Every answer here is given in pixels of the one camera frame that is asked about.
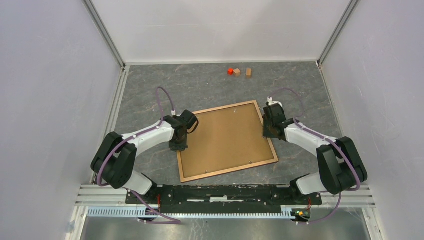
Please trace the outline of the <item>brown cardboard backing board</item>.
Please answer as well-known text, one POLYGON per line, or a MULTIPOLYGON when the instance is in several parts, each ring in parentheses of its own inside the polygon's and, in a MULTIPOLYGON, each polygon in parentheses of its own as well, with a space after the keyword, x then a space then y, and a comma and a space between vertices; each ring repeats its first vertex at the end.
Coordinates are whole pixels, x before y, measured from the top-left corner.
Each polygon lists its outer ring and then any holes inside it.
POLYGON ((256 100, 194 112, 197 129, 187 136, 188 148, 177 152, 182 183, 279 161, 271 139, 263 137, 256 100))

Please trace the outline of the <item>tan wooden block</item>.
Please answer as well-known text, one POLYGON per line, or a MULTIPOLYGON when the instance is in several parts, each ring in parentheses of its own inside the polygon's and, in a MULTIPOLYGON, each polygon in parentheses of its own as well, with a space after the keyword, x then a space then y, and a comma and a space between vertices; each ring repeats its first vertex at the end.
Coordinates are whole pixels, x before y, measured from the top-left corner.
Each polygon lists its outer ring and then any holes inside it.
POLYGON ((247 79, 250 79, 252 77, 252 69, 251 68, 246 69, 245 76, 246 76, 247 79))

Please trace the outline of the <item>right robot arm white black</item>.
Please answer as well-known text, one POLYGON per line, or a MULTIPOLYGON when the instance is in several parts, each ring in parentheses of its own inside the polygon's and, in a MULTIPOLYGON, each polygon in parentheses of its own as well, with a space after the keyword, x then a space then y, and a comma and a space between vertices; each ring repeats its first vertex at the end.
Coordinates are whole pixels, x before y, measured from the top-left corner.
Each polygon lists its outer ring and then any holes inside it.
POLYGON ((289 199, 302 204, 312 193, 356 191, 368 179, 368 172, 354 141, 349 137, 335 138, 314 131, 295 118, 286 118, 279 102, 263 109, 262 135, 297 145, 317 159, 318 172, 290 182, 289 199))

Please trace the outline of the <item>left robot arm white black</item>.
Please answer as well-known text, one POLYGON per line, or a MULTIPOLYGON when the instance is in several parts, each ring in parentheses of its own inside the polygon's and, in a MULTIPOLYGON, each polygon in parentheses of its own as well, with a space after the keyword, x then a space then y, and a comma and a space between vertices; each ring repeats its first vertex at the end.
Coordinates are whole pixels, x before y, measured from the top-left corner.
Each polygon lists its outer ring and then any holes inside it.
POLYGON ((145 204, 157 198, 155 183, 134 170, 136 158, 145 151, 168 143, 169 149, 182 152, 188 148, 188 135, 199 125, 198 118, 189 110, 180 115, 164 116, 157 123, 127 134, 108 133, 101 143, 90 168, 97 174, 98 185, 110 185, 138 193, 145 204))

